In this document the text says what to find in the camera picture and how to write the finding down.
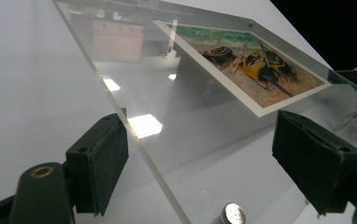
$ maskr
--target printed photo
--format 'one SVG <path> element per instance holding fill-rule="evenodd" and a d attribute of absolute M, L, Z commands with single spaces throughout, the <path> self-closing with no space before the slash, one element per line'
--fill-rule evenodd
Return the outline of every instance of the printed photo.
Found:
<path fill-rule="evenodd" d="M 155 24 L 258 117 L 330 86 L 253 33 Z"/>

